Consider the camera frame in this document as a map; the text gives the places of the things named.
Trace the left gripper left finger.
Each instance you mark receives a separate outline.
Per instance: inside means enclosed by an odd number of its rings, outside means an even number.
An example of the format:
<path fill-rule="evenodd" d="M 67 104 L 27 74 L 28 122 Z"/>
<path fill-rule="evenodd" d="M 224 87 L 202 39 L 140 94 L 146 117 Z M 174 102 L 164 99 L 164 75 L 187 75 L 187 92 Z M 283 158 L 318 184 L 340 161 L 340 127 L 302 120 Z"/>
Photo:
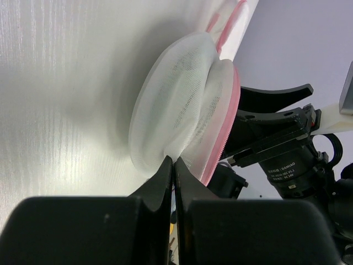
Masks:
<path fill-rule="evenodd" d="M 1 233 L 2 264 L 167 264 L 172 159 L 127 197 L 31 197 Z"/>

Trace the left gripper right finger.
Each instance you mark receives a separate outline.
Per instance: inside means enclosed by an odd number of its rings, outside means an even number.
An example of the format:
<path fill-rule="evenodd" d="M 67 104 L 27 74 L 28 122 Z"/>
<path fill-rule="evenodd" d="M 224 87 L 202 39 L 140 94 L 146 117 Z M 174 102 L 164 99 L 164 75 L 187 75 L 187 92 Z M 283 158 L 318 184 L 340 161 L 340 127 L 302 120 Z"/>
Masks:
<path fill-rule="evenodd" d="M 174 164 L 180 264 L 340 264 L 322 214 L 302 200 L 216 197 Z"/>

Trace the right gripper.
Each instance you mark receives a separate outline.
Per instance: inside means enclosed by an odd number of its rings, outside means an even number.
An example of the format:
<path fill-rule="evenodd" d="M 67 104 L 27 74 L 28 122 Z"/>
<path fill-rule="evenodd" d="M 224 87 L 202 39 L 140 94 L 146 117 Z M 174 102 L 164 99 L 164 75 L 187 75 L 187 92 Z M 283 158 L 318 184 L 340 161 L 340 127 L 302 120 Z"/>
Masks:
<path fill-rule="evenodd" d="M 311 133 L 320 126 L 321 110 L 312 105 L 278 112 L 314 92 L 310 84 L 277 91 L 240 88 L 236 119 L 223 150 L 232 166 L 259 164 L 284 199 L 305 198 L 322 185 L 319 154 Z"/>

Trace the pink-trimmed mesh laundry bag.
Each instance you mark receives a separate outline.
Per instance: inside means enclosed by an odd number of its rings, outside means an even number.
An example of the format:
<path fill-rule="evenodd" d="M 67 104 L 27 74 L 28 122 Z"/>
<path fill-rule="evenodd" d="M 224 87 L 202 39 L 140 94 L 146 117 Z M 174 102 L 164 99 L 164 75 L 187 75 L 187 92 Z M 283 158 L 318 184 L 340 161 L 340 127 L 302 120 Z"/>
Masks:
<path fill-rule="evenodd" d="M 129 128 L 129 153 L 146 177 L 181 158 L 208 184 L 240 101 L 233 60 L 251 17 L 247 1 L 224 1 L 207 28 L 167 47 L 148 73 Z"/>

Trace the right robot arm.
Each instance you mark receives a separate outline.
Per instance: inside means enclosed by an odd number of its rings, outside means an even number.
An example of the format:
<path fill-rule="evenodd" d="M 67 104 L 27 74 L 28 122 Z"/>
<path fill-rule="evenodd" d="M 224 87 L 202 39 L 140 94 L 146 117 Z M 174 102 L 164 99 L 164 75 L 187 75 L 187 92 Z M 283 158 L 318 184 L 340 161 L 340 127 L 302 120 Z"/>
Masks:
<path fill-rule="evenodd" d="M 208 189 L 220 198 L 239 197 L 248 182 L 233 170 L 259 164 L 282 199 L 314 204 L 325 217 L 343 264 L 352 263 L 352 166 L 340 179 L 333 168 L 343 146 L 332 133 L 324 136 L 333 156 L 316 150 L 323 112 L 311 104 L 292 108 L 313 94 L 310 84 L 279 91 L 242 87 L 238 112 Z"/>

